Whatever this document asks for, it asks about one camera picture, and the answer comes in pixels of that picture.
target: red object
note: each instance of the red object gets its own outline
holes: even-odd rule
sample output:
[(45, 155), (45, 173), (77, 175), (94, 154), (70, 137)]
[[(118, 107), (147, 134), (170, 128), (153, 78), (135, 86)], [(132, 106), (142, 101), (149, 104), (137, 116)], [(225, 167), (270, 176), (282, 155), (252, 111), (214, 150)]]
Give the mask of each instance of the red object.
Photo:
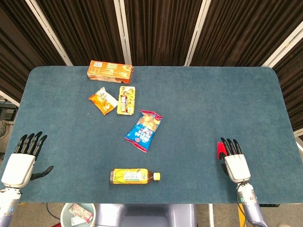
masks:
[(56, 225), (54, 225), (54, 226), (52, 226), (52, 227), (61, 227), (61, 224), (58, 223), (58, 224), (56, 224)]
[(158, 117), (159, 119), (162, 119), (163, 118), (163, 116), (161, 116), (161, 115), (159, 115), (159, 114), (157, 114), (156, 112), (154, 112), (154, 111), (149, 111), (149, 110), (140, 110), (140, 112), (141, 113), (149, 113), (149, 114), (153, 114), (153, 115), (156, 115), (156, 117)]
[(220, 158), (220, 154), (221, 154), (221, 153), (224, 153), (225, 156), (227, 156), (227, 152), (226, 152), (226, 150), (225, 150), (224, 144), (223, 144), (222, 142), (218, 142), (218, 143), (217, 143), (217, 158), (218, 158), (218, 159), (222, 159), (222, 158)]

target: dark curtain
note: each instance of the dark curtain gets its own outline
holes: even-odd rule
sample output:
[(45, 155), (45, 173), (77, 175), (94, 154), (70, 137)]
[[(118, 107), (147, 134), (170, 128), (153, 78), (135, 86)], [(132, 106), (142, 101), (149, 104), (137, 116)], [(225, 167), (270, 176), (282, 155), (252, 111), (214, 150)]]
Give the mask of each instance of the dark curtain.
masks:
[(74, 65), (124, 63), (113, 0), (38, 0)]
[(192, 66), (261, 66), (303, 21), (302, 0), (212, 0)]
[(184, 65), (202, 0), (125, 0), (133, 65)]
[(0, 90), (21, 100), (30, 71), (65, 65), (25, 1), (0, 2)]
[(293, 130), (303, 128), (303, 39), (282, 58), (276, 71)]

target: blue snack bag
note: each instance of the blue snack bag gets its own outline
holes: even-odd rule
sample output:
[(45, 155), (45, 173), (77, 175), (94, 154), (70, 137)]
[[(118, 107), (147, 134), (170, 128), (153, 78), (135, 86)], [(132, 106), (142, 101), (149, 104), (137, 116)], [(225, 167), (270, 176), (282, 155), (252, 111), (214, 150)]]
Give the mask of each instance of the blue snack bag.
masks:
[(141, 116), (137, 124), (124, 138), (146, 153), (163, 117), (154, 111), (140, 110), (140, 112)]

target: blue table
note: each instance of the blue table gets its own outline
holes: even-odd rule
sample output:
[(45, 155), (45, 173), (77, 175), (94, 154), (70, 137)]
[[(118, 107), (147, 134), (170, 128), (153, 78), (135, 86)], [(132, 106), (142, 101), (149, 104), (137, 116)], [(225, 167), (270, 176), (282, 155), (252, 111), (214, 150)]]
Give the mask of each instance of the blue table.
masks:
[[(230, 203), (236, 185), (216, 159), (220, 137), (236, 138), (260, 203), (303, 202), (303, 165), (276, 74), (261, 67), (135, 67), (135, 114), (103, 116), (88, 100), (105, 86), (88, 67), (32, 70), (2, 165), (24, 134), (48, 137), (34, 172), (53, 171), (22, 190), (22, 201)], [(139, 110), (163, 115), (143, 153), (124, 140)], [(148, 185), (110, 185), (112, 168), (161, 172)]]

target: yellow bottle cap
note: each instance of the yellow bottle cap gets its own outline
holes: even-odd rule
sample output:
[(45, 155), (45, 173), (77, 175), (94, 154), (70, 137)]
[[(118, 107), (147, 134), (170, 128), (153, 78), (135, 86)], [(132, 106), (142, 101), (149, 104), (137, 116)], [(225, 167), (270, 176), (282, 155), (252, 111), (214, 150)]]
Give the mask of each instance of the yellow bottle cap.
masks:
[(160, 180), (160, 173), (153, 173), (153, 180), (154, 181), (159, 181)]

